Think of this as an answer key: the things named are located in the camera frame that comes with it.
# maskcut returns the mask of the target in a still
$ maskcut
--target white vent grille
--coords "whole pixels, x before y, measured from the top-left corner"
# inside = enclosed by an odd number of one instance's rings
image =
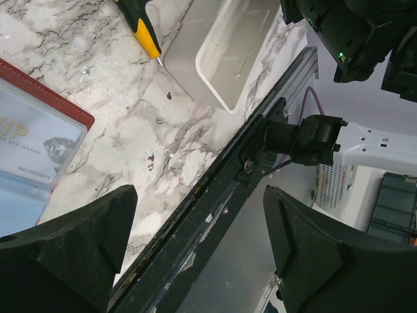
[[[320,165],[316,204],[341,219],[352,191],[357,167]]]

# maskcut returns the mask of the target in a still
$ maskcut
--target marble surface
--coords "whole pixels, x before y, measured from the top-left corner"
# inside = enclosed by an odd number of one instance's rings
[[[147,12],[166,51],[192,0]],[[139,200],[122,271],[133,262],[306,45],[277,15],[235,115],[195,103],[150,60],[111,0],[0,0],[0,57],[92,113],[96,122],[41,222],[125,184]]]

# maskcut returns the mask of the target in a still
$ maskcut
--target black and yellow screwdriver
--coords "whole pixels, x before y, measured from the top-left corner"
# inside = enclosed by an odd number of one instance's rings
[[[145,5],[150,0],[115,0],[120,10],[127,19],[130,28],[134,32],[137,41],[147,52],[151,59],[157,59],[161,67],[163,66],[159,56],[161,48],[156,39],[155,31],[151,21],[146,14]]]

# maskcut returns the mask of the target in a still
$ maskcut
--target yellow screwdriver grip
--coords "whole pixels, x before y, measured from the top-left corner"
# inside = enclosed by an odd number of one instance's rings
[[[141,44],[143,49],[145,49],[145,51],[148,53],[151,59],[156,59],[160,56],[161,53],[155,46],[152,36],[141,18],[137,22],[137,31],[135,33],[135,36],[137,38],[137,41],[139,41],[139,43]]]

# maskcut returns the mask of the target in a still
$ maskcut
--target screwdriver tip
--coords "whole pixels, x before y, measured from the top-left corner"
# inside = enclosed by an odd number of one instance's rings
[[[164,67],[164,65],[162,64],[161,59],[160,59],[159,57],[157,57],[156,59],[158,60],[158,62],[159,62],[159,64],[160,64],[160,66],[161,66],[161,67]]]

